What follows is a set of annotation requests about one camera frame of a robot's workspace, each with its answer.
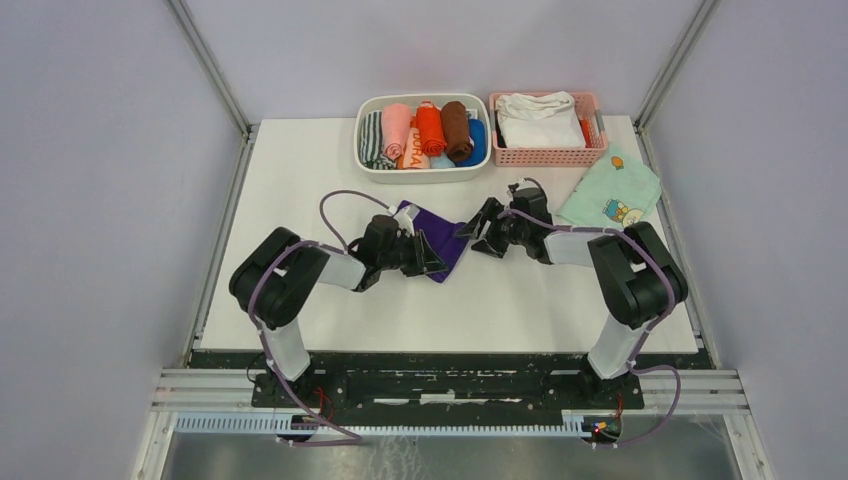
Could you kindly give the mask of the purple towel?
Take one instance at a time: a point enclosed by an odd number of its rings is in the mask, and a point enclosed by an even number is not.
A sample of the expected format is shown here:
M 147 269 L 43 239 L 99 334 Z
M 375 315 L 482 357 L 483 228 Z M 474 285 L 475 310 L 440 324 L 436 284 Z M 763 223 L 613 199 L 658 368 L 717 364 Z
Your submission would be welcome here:
M 447 266 L 444 271 L 427 274 L 430 280 L 442 284 L 457 266 L 468 243 L 467 238 L 458 236 L 466 223 L 452 222 L 407 200 L 398 205 L 399 210 L 407 207 L 412 207 L 411 219 L 415 230 L 424 232 L 432 249 Z

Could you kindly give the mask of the pink towel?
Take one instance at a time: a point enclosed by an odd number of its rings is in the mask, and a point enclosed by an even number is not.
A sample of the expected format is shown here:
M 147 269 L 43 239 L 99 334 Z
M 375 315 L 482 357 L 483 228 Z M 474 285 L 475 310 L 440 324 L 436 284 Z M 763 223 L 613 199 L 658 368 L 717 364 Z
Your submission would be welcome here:
M 383 154 L 390 160 L 403 155 L 411 129 L 412 113 L 408 105 L 393 103 L 381 112 L 381 132 L 383 135 Z

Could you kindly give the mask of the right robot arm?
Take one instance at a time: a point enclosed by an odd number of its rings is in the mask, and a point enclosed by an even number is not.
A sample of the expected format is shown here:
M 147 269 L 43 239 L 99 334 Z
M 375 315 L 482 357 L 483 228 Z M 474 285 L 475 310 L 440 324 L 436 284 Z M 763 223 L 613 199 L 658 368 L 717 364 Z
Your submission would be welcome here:
M 617 396 L 615 379 L 634 373 L 656 325 L 686 300 L 687 281 L 648 222 L 624 229 L 557 225 L 545 190 L 533 180 L 510 185 L 509 196 L 506 204 L 488 198 L 456 235 L 492 257 L 520 246 L 541 264 L 593 269 L 608 318 L 581 360 L 577 392 L 585 405 L 602 408 Z

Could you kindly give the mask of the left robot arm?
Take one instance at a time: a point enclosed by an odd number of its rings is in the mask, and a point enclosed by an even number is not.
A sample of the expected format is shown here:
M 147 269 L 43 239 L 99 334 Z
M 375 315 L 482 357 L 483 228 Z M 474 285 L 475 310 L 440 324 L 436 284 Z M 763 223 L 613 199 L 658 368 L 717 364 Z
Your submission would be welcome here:
M 374 216 L 351 246 L 338 251 L 278 227 L 230 278 L 229 293 L 254 325 L 267 363 L 279 377 L 276 392 L 290 406 L 307 404 L 315 390 L 305 373 L 311 357 L 298 316 L 316 285 L 364 292 L 385 271 L 416 277 L 448 270 L 425 233 L 394 216 Z

